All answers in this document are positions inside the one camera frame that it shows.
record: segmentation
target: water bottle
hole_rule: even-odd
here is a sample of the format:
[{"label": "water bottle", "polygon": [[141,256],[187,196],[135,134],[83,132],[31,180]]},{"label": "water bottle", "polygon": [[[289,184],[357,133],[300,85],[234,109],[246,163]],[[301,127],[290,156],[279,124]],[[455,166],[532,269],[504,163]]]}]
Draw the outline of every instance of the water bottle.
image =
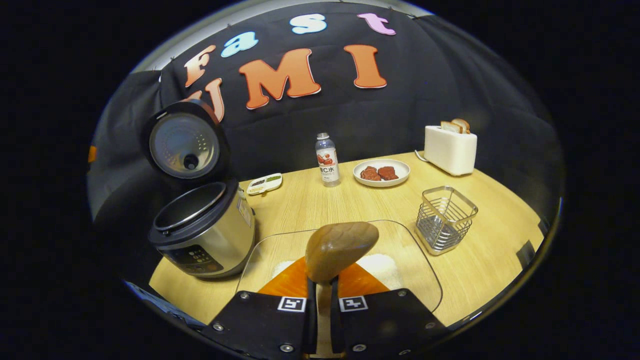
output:
[{"label": "water bottle", "polygon": [[316,160],[320,166],[322,182],[329,188],[336,186],[340,184],[340,172],[338,171],[335,144],[329,139],[327,133],[319,133],[316,139]]}]

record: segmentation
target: blue letter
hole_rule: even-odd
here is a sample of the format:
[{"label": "blue letter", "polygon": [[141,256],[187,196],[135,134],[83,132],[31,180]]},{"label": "blue letter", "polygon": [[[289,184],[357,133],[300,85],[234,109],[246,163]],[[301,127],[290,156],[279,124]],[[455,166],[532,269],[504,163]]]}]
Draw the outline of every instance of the blue letter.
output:
[{"label": "blue letter", "polygon": [[326,29],[326,22],[323,21],[324,16],[318,13],[309,15],[300,15],[289,21],[289,24],[296,26],[291,29],[296,34],[317,33]]},{"label": "blue letter", "polygon": [[253,31],[242,33],[225,44],[225,49],[222,50],[220,56],[228,58],[240,50],[251,49],[255,44],[258,44],[258,40],[255,39],[255,33]]}]

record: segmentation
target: orange letter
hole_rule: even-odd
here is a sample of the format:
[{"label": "orange letter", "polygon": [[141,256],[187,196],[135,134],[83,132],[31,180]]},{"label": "orange letter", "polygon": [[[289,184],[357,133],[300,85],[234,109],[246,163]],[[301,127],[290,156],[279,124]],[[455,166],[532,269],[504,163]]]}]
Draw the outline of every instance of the orange letter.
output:
[{"label": "orange letter", "polygon": [[206,66],[209,63],[208,54],[215,49],[215,45],[209,45],[206,49],[200,51],[200,53],[198,53],[191,60],[187,61],[186,64],[184,64],[184,67],[187,68],[187,83],[184,84],[184,87],[188,88],[197,79],[200,79],[200,76],[204,74],[204,70],[200,67]]},{"label": "orange letter", "polygon": [[311,49],[288,51],[280,60],[278,70],[273,70],[262,60],[251,61],[240,67],[240,74],[246,77],[249,89],[249,101],[246,108],[253,110],[269,103],[269,97],[262,93],[262,88],[276,100],[282,99],[284,86],[289,79],[290,97],[301,97],[320,92],[320,84],[314,81],[309,67]]},{"label": "orange letter", "polygon": [[353,62],[356,64],[358,77],[353,82],[355,86],[358,88],[383,88],[387,85],[387,80],[380,76],[374,57],[378,49],[369,45],[347,45],[344,50],[353,56]]},{"label": "orange letter", "polygon": [[[220,93],[220,84],[222,84],[222,79],[218,78],[205,86],[204,90],[206,90],[211,96],[211,104],[213,104],[213,111],[218,119],[218,123],[222,121],[222,118],[225,116],[225,103],[222,101],[222,94]],[[200,100],[202,97],[202,91],[198,90],[195,93],[189,95],[187,99],[196,99]]]}]

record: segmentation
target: pink letter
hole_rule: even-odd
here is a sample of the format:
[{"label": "pink letter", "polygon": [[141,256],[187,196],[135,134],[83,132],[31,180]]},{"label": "pink letter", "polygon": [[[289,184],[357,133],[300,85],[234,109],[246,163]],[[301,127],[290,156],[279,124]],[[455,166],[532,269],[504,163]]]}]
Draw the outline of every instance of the pink letter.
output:
[{"label": "pink letter", "polygon": [[384,34],[384,35],[395,35],[396,34],[396,32],[393,29],[387,29],[382,24],[383,22],[384,23],[388,23],[388,21],[386,19],[382,19],[381,17],[378,17],[374,13],[361,13],[360,15],[358,15],[358,17],[361,18],[361,19],[365,19],[367,21],[367,24],[369,25],[369,27],[371,29],[373,29],[374,31],[377,31],[378,33],[381,33],[381,34]]}]

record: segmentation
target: stainless steel pot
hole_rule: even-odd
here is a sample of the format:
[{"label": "stainless steel pot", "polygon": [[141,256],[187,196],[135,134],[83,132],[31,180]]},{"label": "stainless steel pot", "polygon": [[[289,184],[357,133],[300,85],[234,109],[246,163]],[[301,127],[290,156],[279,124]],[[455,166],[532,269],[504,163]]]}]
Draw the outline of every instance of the stainless steel pot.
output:
[{"label": "stainless steel pot", "polygon": [[149,241],[183,272],[215,278],[240,272],[255,245],[255,218],[235,179],[177,197],[156,216]]}]

